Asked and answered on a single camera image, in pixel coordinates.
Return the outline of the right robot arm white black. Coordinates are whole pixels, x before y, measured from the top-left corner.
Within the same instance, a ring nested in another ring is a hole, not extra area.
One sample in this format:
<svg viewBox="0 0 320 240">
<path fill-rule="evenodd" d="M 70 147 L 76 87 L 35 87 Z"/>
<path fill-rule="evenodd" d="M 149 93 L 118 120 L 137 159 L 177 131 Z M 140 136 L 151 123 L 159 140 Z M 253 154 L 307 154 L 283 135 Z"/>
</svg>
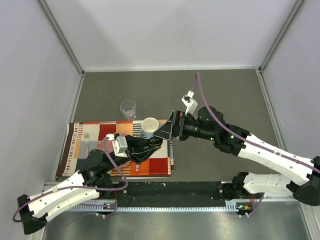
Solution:
<svg viewBox="0 0 320 240">
<path fill-rule="evenodd" d="M 189 137 L 213 142 L 219 151 L 254 161 L 275 174 L 240 172 L 222 194 L 233 199 L 249 194 L 275 193 L 287 195 L 309 205 L 320 204 L 320 158 L 301 157 L 259 139 L 249 131 L 224 122 L 214 107 L 202 107 L 197 118 L 174 110 L 167 122 L 154 132 L 164 140 L 185 141 Z"/>
</svg>

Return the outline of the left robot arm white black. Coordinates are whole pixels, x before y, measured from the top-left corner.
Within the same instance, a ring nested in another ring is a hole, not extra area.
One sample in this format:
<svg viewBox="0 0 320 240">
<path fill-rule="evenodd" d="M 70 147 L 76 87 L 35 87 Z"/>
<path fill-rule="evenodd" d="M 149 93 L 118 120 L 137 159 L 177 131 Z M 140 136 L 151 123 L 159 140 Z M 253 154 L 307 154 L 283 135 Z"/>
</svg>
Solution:
<svg viewBox="0 0 320 240">
<path fill-rule="evenodd" d="M 106 199 L 113 192 L 125 190 L 129 183 L 121 166 L 127 162 L 143 163 L 160 150 L 162 144 L 163 140 L 155 136 L 107 134 L 101 142 L 103 149 L 89 151 L 82 169 L 46 191 L 18 197 L 18 209 L 12 220 L 21 223 L 24 234 L 30 235 L 77 205 Z"/>
</svg>

